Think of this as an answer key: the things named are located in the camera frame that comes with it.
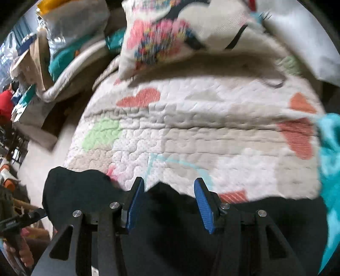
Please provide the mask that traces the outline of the person's left hand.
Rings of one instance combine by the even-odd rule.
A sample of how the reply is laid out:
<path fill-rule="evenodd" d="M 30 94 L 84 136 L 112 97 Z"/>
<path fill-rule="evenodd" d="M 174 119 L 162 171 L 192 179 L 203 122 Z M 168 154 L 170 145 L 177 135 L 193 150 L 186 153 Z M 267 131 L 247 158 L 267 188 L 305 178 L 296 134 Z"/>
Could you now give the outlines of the person's left hand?
<path fill-rule="evenodd" d="M 16 261 L 16 258 L 19 258 L 27 268 L 31 268 L 34 265 L 32 252 L 22 236 L 20 237 L 19 242 L 19 252 L 16 252 L 15 248 L 7 240 L 3 242 L 3 247 L 11 267 L 20 268 L 20 263 Z"/>

